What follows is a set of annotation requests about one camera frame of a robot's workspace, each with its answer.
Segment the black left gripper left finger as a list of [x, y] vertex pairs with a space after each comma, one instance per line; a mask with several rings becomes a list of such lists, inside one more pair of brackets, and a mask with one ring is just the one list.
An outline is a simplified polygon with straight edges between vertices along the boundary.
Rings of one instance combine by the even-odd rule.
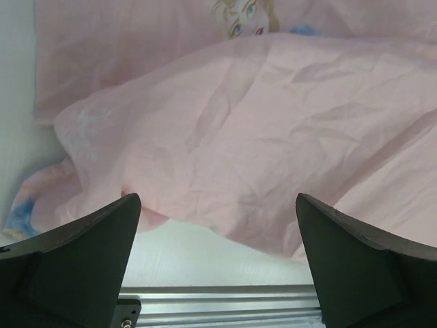
[[112, 327], [135, 239], [135, 193], [1, 247], [2, 327]]

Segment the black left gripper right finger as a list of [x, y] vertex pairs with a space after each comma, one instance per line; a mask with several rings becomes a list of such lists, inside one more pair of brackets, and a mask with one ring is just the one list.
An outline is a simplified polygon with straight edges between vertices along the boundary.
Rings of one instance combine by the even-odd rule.
[[304, 193], [296, 216], [327, 327], [436, 326], [436, 248]]

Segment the blue and pink printed pillowcase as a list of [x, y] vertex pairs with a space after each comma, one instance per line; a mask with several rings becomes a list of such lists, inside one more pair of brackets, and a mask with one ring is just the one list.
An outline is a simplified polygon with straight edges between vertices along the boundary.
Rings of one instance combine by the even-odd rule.
[[36, 1], [36, 123], [65, 159], [26, 179], [26, 239], [123, 197], [305, 257], [308, 193], [436, 244], [435, 1]]

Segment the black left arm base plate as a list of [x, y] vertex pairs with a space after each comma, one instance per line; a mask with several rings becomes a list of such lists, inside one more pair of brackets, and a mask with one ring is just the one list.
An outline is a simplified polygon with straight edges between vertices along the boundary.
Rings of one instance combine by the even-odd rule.
[[117, 300], [111, 324], [114, 328], [135, 328], [141, 313], [141, 301], [137, 298]]

